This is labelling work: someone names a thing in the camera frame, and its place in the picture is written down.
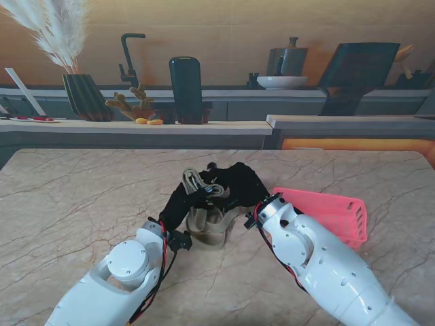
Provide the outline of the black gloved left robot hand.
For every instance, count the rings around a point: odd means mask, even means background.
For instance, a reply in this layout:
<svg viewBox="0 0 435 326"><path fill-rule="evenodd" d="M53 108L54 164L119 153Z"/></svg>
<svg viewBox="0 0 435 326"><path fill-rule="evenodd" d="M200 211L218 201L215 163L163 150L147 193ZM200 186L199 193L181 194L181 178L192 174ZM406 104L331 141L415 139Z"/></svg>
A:
<svg viewBox="0 0 435 326"><path fill-rule="evenodd" d="M200 179L206 185L188 192L181 182L171 194L169 201L159 214L159 222L162 222L166 230L176 230L184 220L191 208L199 206L203 209L217 207L221 211L228 211L228 199L223 196L212 196L212 184L217 184L226 191L229 181L225 168L210 168L199 173Z"/></svg>

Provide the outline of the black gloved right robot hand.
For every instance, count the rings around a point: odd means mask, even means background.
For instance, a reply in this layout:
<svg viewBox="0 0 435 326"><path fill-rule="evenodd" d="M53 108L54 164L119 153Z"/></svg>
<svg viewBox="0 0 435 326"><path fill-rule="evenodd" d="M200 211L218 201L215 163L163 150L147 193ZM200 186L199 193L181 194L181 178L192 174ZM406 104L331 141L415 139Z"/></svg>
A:
<svg viewBox="0 0 435 326"><path fill-rule="evenodd" d="M237 162L228 168L211 168L200 172L205 183L221 185L229 194L210 198L214 206L229 211L241 206L256 206L270 196L256 172L248 165Z"/></svg>

